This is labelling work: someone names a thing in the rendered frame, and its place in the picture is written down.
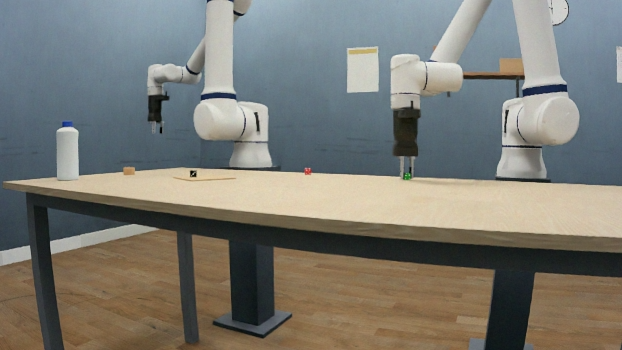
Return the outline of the white plastic bottle with blue cap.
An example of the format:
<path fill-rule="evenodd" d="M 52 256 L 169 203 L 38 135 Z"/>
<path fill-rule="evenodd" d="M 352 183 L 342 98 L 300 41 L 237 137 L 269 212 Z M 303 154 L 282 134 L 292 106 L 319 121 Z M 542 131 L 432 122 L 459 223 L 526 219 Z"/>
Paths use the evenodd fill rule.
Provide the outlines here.
<path fill-rule="evenodd" d="M 78 131 L 72 121 L 63 121 L 57 130 L 57 180 L 78 180 Z"/>

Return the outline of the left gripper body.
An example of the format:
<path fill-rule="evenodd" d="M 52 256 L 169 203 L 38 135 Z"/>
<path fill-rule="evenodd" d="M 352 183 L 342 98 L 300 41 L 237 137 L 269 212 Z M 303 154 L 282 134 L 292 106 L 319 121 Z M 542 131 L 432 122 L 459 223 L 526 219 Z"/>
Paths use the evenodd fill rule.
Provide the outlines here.
<path fill-rule="evenodd" d="M 418 157 L 418 118 L 421 118 L 420 97 L 391 96 L 394 144 L 392 156 Z M 401 118 L 402 117 L 402 118 Z"/>

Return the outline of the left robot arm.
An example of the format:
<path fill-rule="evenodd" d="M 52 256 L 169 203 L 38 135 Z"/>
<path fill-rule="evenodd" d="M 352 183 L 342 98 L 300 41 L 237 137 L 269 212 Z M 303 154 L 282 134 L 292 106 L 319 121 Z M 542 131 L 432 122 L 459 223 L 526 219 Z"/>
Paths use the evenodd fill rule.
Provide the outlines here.
<path fill-rule="evenodd" d="M 459 91 L 463 72 L 456 63 L 491 2 L 464 0 L 428 62 L 420 62 L 418 55 L 393 56 L 391 96 L 431 97 L 440 92 Z M 502 157 L 497 176 L 546 178 L 539 149 L 542 145 L 570 141 L 579 127 L 579 112 L 568 98 L 567 84 L 560 75 L 548 0 L 512 0 L 512 3 L 525 83 L 523 98 L 503 104 Z"/>

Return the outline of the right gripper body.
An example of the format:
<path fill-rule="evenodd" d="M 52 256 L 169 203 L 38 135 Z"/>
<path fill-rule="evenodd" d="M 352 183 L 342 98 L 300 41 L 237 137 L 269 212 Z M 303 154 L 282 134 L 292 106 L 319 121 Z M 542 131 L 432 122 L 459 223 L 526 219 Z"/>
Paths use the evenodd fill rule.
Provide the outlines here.
<path fill-rule="evenodd" d="M 162 101 L 169 100 L 167 91 L 163 95 L 163 88 L 148 88 L 148 121 L 162 122 Z M 159 95 L 159 96 L 158 96 Z"/>

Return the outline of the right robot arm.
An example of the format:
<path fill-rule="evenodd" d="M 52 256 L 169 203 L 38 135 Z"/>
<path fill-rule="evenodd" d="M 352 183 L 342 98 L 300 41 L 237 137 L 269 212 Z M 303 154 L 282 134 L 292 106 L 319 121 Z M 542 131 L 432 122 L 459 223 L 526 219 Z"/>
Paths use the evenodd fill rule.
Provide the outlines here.
<path fill-rule="evenodd" d="M 252 1 L 207 0 L 206 43 L 204 36 L 185 67 L 167 64 L 148 69 L 148 88 L 163 88 L 163 82 L 197 84 L 205 66 L 205 88 L 194 112 L 194 126 L 205 140 L 238 140 L 230 167 L 272 167 L 268 109 L 250 102 L 236 104 L 232 87 L 233 25 Z"/>

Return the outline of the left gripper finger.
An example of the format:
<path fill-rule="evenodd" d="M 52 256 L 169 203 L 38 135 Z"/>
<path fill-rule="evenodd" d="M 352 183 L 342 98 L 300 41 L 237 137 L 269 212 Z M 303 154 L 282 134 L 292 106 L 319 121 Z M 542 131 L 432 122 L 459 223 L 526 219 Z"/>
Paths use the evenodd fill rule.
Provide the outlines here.
<path fill-rule="evenodd" d="M 411 179 L 413 179 L 413 167 L 414 167 L 415 157 L 408 157 L 408 159 L 410 159 L 409 173 L 411 174 Z"/>
<path fill-rule="evenodd" d="M 397 156 L 397 159 L 400 159 L 400 179 L 404 179 L 404 157 Z"/>

